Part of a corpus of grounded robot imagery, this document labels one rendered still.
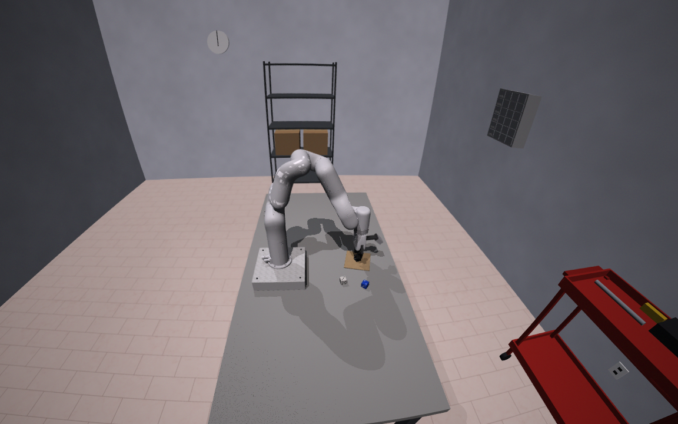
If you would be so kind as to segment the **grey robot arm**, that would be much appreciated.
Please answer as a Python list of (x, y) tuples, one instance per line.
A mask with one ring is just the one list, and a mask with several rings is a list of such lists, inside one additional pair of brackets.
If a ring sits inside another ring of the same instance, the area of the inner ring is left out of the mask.
[(268, 192), (265, 206), (264, 225), (269, 254), (261, 258), (264, 262), (268, 261), (269, 266), (274, 269), (284, 269), (293, 262), (293, 258), (288, 253), (286, 240), (285, 207), (290, 202), (294, 180), (305, 176), (310, 171), (317, 172), (318, 180), (343, 226), (346, 229), (354, 229), (356, 234), (368, 233), (371, 210), (366, 206), (351, 206), (332, 162), (326, 157), (306, 150), (295, 150), (291, 155), (291, 161), (281, 165), (275, 173), (274, 182), (270, 187), (270, 200)]

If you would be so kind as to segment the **tan mat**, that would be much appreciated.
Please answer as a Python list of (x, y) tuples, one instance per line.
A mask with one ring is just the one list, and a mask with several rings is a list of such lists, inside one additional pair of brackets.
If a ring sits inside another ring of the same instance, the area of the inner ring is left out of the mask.
[(344, 268), (370, 271), (370, 254), (364, 253), (363, 258), (358, 262), (354, 260), (355, 254), (354, 251), (347, 251)]

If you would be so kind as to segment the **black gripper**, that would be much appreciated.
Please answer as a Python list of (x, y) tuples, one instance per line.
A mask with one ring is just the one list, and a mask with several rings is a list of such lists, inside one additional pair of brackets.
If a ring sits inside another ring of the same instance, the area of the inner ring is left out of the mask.
[(367, 234), (353, 234), (354, 252), (356, 253), (357, 259), (361, 259), (364, 254), (363, 250), (365, 250), (366, 236)]

